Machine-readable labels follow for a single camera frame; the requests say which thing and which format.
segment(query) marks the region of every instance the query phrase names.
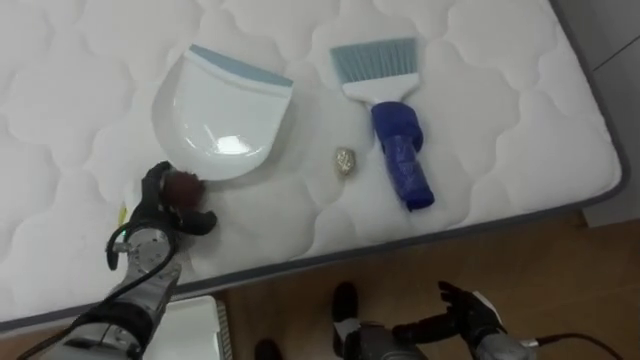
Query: gray mattress border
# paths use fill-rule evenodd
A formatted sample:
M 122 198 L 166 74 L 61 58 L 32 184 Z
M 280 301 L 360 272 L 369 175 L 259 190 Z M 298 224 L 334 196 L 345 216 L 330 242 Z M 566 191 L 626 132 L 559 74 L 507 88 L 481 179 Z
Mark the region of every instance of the gray mattress border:
M 609 130 L 609 133 L 611 134 L 614 148 L 618 153 L 618 157 L 620 159 L 620 163 L 622 166 L 622 175 L 621 175 L 620 181 L 614 188 L 612 188 L 611 190 L 601 195 L 595 196 L 587 200 L 559 206 L 552 209 L 542 210 L 535 213 L 518 215 L 518 216 L 514 216 L 507 219 L 490 221 L 487 223 L 467 226 L 460 229 L 447 230 L 447 231 L 442 231 L 442 232 L 423 235 L 423 236 L 417 236 L 417 237 L 404 239 L 404 240 L 397 240 L 397 241 L 393 241 L 393 242 L 385 243 L 381 245 L 374 245 L 374 246 L 369 246 L 365 248 L 342 251 L 334 254 L 321 255 L 313 258 L 293 260 L 286 263 L 267 265 L 267 266 L 262 266 L 254 269 L 235 272 L 232 274 L 222 275 L 215 278 L 195 281 L 192 283 L 178 286 L 178 289 L 176 291 L 176 297 L 188 298 L 191 296 L 198 296 L 201 294 L 213 292 L 218 289 L 230 288 L 241 283 L 256 281 L 262 278 L 268 278 L 268 277 L 281 275 L 289 272 L 304 270 L 304 269 L 308 269 L 308 268 L 312 268 L 320 265 L 326 265 L 332 262 L 352 259 L 356 257 L 362 257 L 365 255 L 371 255 L 371 254 L 376 254 L 380 252 L 397 250 L 397 249 L 414 246 L 414 245 L 427 244 L 435 241 L 450 239 L 453 237 L 460 237 L 460 236 L 469 235 L 472 233 L 495 230 L 498 228 L 503 228 L 505 226 L 530 222 L 532 220 L 537 220 L 545 217 L 551 217 L 557 214 L 579 210 L 584 207 L 607 200 L 617 195 L 618 193 L 620 193 L 620 191 L 622 191 L 622 189 L 624 189 L 624 187 L 629 182 L 629 177 L 631 172 L 631 169 L 629 166 L 629 160 L 624 151 L 624 148 L 622 147 L 615 125 L 611 120 L 611 114 L 609 113 L 604 103 L 602 94 L 600 93 L 600 90 L 598 89 L 595 83 L 595 80 L 593 77 L 593 71 L 589 68 L 587 64 L 585 56 L 576 40 L 576 36 L 573 30 L 571 29 L 571 27 L 569 26 L 569 23 L 566 19 L 566 16 L 562 8 L 558 4 L 558 0 L 549 0 L 549 2 L 551 3 L 551 6 L 554 12 L 556 13 L 558 19 L 560 20 L 560 24 L 564 32 L 569 38 L 569 42 L 573 47 L 573 50 L 578 56 L 580 67 L 582 68 L 582 71 L 587 76 L 587 80 L 589 82 L 589 86 L 591 87 L 591 91 L 593 92 L 593 95 L 596 99 L 596 102 L 598 103 L 600 111 L 602 112 L 602 115 L 605 118 L 605 123 L 607 125 L 607 129 Z M 68 319 L 68 318 L 78 316 L 82 312 L 88 310 L 93 305 L 95 304 L 75 306 L 75 307 L 52 311 L 52 312 L 44 313 L 40 315 L 34 315 L 34 316 L 25 317 L 25 318 L 4 321 L 0 323 L 0 333 L 11 332 L 14 330 L 23 329 L 27 327 L 34 327 L 34 326 L 43 325 L 47 323 L 59 322 L 63 319 Z

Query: hand brush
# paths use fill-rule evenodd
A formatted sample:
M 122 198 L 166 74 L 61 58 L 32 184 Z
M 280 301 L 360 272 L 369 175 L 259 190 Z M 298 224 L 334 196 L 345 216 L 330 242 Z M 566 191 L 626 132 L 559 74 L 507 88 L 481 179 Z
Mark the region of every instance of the hand brush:
M 435 201 L 416 154 L 424 141 L 416 112 L 401 102 L 420 83 L 416 39 L 394 39 L 331 49 L 342 90 L 371 109 L 393 187 L 409 211 Z

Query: yellow tag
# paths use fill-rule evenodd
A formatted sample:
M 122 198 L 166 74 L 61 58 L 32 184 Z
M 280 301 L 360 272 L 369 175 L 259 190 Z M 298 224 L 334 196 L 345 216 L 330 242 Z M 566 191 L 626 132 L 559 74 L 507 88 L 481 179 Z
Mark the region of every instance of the yellow tag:
M 124 224 L 124 219 L 126 218 L 127 218 L 127 207 L 123 205 L 120 208 L 120 213 L 118 213 L 118 226 Z

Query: blue brush handle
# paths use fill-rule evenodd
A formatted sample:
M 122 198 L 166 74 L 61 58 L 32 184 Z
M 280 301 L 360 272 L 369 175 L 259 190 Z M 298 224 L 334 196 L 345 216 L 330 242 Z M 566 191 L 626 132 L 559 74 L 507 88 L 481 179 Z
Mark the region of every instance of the blue brush handle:
M 396 193 L 409 211 L 431 206 L 435 198 L 416 158 L 424 142 L 416 112 L 390 101 L 373 106 L 371 114 Z

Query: mattress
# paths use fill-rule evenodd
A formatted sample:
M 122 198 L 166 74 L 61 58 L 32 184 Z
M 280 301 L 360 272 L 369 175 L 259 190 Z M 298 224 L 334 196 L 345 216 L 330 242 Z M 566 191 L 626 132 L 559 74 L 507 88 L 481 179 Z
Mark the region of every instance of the mattress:
M 165 159 L 152 102 L 192 43 L 289 77 L 294 95 L 267 161 L 208 185 L 219 226 L 181 254 L 180 292 L 610 195 L 624 162 L 556 14 L 548 0 L 0 2 L 0 329 L 73 315 L 122 279 L 105 242 L 127 186 Z M 408 36 L 436 196 L 411 213 L 329 57 Z M 338 147 L 356 154 L 347 178 Z

